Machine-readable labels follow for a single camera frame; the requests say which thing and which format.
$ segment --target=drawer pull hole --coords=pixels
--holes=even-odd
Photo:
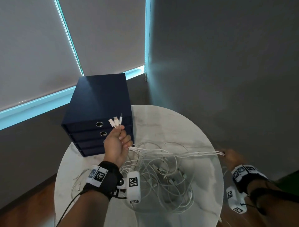
[[[96,125],[97,127],[102,127],[104,124],[103,124],[103,122],[97,122],[95,125]]]
[[[107,135],[107,132],[100,132],[100,135],[101,135],[101,136],[106,136],[106,135]]]

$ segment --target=window shade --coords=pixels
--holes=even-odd
[[[54,1],[2,1],[0,31],[0,111],[77,83]]]
[[[60,0],[84,75],[144,65],[145,0]]]

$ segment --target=wrist strap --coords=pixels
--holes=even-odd
[[[238,191],[247,195],[247,187],[251,181],[258,179],[268,181],[268,178],[252,165],[239,165],[231,173]]]
[[[266,194],[267,195],[272,195],[272,196],[274,196],[276,198],[279,198],[279,199],[299,203],[299,196],[297,196],[297,195],[294,195],[294,194],[291,194],[291,193],[288,193],[288,192],[284,192],[284,191],[273,190],[273,189],[269,189],[269,188],[257,188],[257,189],[254,189],[251,192],[250,200],[252,201],[252,203],[255,205],[257,210],[262,215],[266,215],[266,211],[263,208],[257,207],[257,200],[259,199],[259,197],[261,197],[263,195],[266,195]]]
[[[83,191],[95,190],[101,192],[111,200],[117,185],[122,180],[123,175],[119,172],[117,165],[103,161],[99,166],[94,167],[87,180]]]

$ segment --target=left hand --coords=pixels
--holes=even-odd
[[[114,128],[104,142],[105,148],[105,157],[103,161],[109,161],[114,163],[120,168],[129,152],[129,147],[133,145],[131,136],[127,135],[127,132],[124,130],[125,126],[117,126]]]

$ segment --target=drawer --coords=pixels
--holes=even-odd
[[[80,147],[80,149],[85,149],[90,147],[101,147],[104,146],[104,141],[105,139],[88,140],[88,141],[78,142],[77,145]]]
[[[105,149],[104,147],[94,147],[89,149],[81,149],[81,152],[83,153],[84,157],[86,157],[91,155],[105,154]]]
[[[112,129],[113,128],[110,126],[110,128],[104,128],[102,130],[92,130],[92,131],[71,133],[70,136],[73,138],[75,143],[78,143],[79,141],[85,141],[85,140],[105,139]],[[132,126],[125,126],[125,130],[127,134],[131,134]]]
[[[110,128],[111,125],[108,121],[109,119],[99,119],[93,121],[78,122],[72,124],[65,124],[69,133],[89,131],[89,130],[100,130],[102,128]],[[122,125],[131,125],[131,116],[123,117]]]

